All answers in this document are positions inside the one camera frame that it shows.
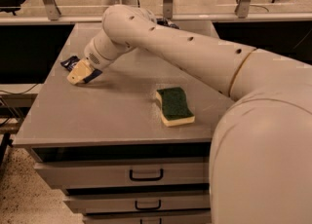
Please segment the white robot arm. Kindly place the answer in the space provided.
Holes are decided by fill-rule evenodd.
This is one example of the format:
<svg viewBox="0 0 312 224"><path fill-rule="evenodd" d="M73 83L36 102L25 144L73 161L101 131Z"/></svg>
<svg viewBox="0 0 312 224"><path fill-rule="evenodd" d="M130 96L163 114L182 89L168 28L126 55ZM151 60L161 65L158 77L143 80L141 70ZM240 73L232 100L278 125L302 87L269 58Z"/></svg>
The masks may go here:
<svg viewBox="0 0 312 224"><path fill-rule="evenodd" d="M146 49L233 100L209 161L213 224L312 224L312 67L157 23L143 8L108 7L67 79L84 81Z"/></svg>

